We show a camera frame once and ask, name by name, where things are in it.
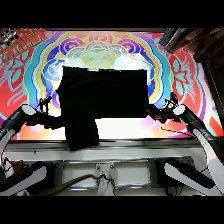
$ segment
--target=brown fabric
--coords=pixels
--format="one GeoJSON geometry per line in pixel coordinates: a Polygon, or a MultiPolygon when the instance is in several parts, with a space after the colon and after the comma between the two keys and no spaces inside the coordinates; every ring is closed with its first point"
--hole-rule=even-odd
{"type": "Polygon", "coordinates": [[[209,61],[214,70],[224,64],[224,28],[182,28],[165,50],[173,54],[182,48],[193,51],[196,62],[209,61]]]}

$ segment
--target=mandala pattern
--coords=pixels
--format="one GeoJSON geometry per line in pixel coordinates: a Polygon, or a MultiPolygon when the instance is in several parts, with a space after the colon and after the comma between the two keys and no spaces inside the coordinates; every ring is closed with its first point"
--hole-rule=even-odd
{"type": "MultiPolygon", "coordinates": [[[[36,106],[40,98],[52,96],[50,114],[60,115],[56,93],[62,66],[90,69],[147,70],[149,102],[161,107],[174,91],[209,131],[222,136],[220,120],[203,68],[192,54],[171,55],[160,45],[159,33],[127,32],[46,32],[49,38],[20,57],[0,66],[1,122],[24,102],[36,106]]],[[[176,138],[184,134],[161,130],[161,124],[145,119],[97,120],[100,138],[176,138]]],[[[168,121],[166,129],[187,132],[183,124],[168,121]]],[[[15,139],[65,139],[64,129],[45,130],[42,126],[23,127],[15,139]]]]}

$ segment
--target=folded black garment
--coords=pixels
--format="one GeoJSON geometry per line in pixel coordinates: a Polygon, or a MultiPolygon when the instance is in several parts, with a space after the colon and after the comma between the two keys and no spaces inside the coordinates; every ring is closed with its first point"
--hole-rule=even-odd
{"type": "Polygon", "coordinates": [[[74,132],[71,137],[76,141],[73,149],[99,142],[95,119],[147,116],[146,70],[90,71],[86,68],[63,67],[57,93],[61,116],[66,124],[67,142],[67,136],[72,136],[72,130],[74,132]]]}

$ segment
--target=patterned fabric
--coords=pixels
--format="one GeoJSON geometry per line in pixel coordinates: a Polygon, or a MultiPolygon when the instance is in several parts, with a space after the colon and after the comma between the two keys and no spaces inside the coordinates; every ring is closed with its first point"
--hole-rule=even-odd
{"type": "Polygon", "coordinates": [[[164,48],[169,53],[178,49],[194,52],[196,62],[209,62],[214,70],[224,64],[224,28],[179,29],[164,48]]]}

